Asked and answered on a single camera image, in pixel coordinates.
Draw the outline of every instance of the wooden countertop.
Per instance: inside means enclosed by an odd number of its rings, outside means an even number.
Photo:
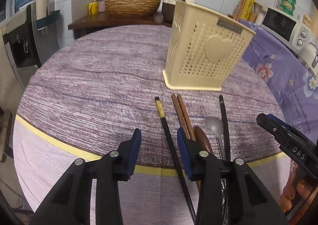
[[[111,27],[126,25],[164,25],[171,27],[171,24],[155,22],[154,16],[138,16],[138,17],[113,17],[107,12],[97,13],[95,15],[87,15],[68,25],[68,30],[84,29],[90,27]]]

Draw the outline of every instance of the microwave knob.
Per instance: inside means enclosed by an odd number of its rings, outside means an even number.
[[[298,44],[299,46],[302,46],[302,40],[298,39],[298,40],[297,40],[297,44]]]
[[[300,32],[300,35],[301,35],[303,38],[305,38],[305,37],[307,36],[307,34],[306,34],[305,31],[301,31],[301,32]]]

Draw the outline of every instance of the utensil holder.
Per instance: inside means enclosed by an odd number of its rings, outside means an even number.
[[[254,35],[214,10],[177,1],[163,70],[166,86],[220,91]]]

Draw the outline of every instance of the basket base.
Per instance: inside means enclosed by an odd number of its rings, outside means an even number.
[[[162,74],[163,74],[163,79],[164,79],[164,82],[165,82],[167,88],[172,89],[172,90],[221,91],[221,87],[210,87],[210,88],[208,88],[208,87],[178,87],[178,86],[171,86],[168,83],[168,79],[167,79],[167,76],[166,76],[166,73],[165,73],[164,70],[162,71]]]

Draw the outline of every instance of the blue gripper pad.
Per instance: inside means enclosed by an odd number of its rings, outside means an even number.
[[[136,128],[130,140],[132,142],[131,152],[128,157],[128,179],[133,175],[137,163],[138,153],[141,145],[141,130]]]
[[[190,162],[190,156],[187,150],[187,147],[185,145],[185,140],[187,138],[184,136],[184,132],[182,128],[179,128],[177,131],[177,142],[179,146],[179,151],[183,163],[183,168],[185,174],[188,176],[188,179],[191,180],[192,178],[192,171],[191,171],[191,162]]]

